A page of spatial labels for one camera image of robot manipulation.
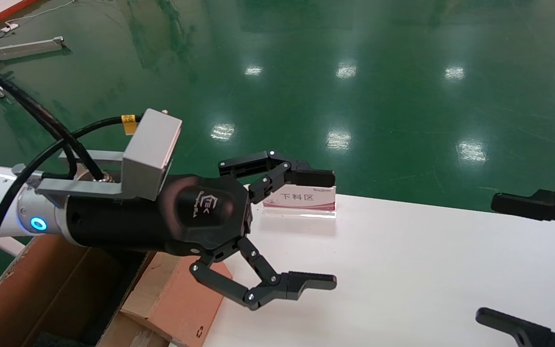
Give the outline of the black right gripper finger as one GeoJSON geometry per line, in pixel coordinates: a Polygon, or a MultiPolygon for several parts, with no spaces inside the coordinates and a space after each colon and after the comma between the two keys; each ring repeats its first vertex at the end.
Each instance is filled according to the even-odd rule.
{"type": "Polygon", "coordinates": [[[532,196],[496,193],[492,211],[532,220],[555,221],[555,191],[537,190],[532,196]]]}
{"type": "Polygon", "coordinates": [[[481,325],[508,334],[518,347],[555,347],[555,332],[530,321],[515,318],[497,310],[481,307],[476,312],[481,325]]]}

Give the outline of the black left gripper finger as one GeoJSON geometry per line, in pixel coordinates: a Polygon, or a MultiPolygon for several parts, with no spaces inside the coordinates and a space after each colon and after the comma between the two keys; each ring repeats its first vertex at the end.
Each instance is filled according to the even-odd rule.
{"type": "Polygon", "coordinates": [[[247,288],[212,270],[211,265],[217,261],[215,255],[203,255],[190,266],[190,272],[201,285],[249,310],[258,310],[275,299],[297,301],[306,289],[334,290],[337,287],[335,275],[293,271],[278,274],[246,237],[233,245],[233,251],[238,251],[258,275],[258,285],[247,288]]]}
{"type": "Polygon", "coordinates": [[[248,186],[249,200],[258,204],[287,184],[305,187],[333,187],[334,171],[315,169],[303,160],[289,160],[276,151],[262,151],[251,155],[223,160],[218,163],[220,176],[240,179],[261,175],[248,186]]]}

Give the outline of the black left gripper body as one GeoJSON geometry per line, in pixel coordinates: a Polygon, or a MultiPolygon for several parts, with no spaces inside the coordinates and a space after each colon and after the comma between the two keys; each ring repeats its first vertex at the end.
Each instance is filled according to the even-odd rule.
{"type": "Polygon", "coordinates": [[[248,191],[231,176],[169,175],[156,200],[70,196],[70,240],[86,247],[228,257],[252,221],[248,191]]]}

